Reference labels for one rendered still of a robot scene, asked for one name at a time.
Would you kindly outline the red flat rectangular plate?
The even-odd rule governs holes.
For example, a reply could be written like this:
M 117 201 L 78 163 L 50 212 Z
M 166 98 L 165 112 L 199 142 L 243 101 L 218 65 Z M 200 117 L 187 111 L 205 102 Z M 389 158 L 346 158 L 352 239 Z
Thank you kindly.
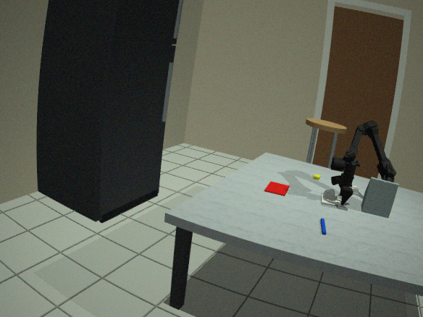
M 286 192 L 288 191 L 288 188 L 290 186 L 283 185 L 277 182 L 270 182 L 267 187 L 265 188 L 265 192 L 283 195 L 285 196 Z

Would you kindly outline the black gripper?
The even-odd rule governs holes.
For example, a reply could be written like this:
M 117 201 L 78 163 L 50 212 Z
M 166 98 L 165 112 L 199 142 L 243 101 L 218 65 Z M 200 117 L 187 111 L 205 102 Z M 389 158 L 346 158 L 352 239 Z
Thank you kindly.
M 345 172 L 343 173 L 343 176 L 345 177 L 344 179 L 344 184 L 339 184 L 340 186 L 340 196 L 342 196 L 341 198 L 341 205 L 343 206 L 345 204 L 345 202 L 353 195 L 353 191 L 352 191 L 352 181 L 353 181 L 353 176 L 346 174 Z

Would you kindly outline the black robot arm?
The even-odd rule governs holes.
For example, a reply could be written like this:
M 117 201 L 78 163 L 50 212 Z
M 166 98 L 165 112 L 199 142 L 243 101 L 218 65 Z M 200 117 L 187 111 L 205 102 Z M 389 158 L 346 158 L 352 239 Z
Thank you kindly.
M 372 139 L 374 149 L 377 153 L 379 164 L 377 165 L 378 173 L 380 173 L 381 178 L 385 181 L 394 183 L 394 176 L 396 171 L 391 164 L 391 161 L 388 160 L 385 155 L 384 148 L 380 142 L 378 135 L 378 126 L 374 120 L 360 124 L 355 131 L 355 135 L 352 140 L 352 144 L 348 151 L 345 153 L 343 158 L 338 158 L 336 156 L 332 157 L 331 170 L 342 171 L 346 174 L 354 174 L 356 167 L 360 166 L 358 161 L 354 161 L 358 152 L 358 144 L 360 142 L 361 135 L 368 135 Z M 333 185 L 344 184 L 345 177 L 343 173 L 340 176 L 331 177 L 331 182 Z

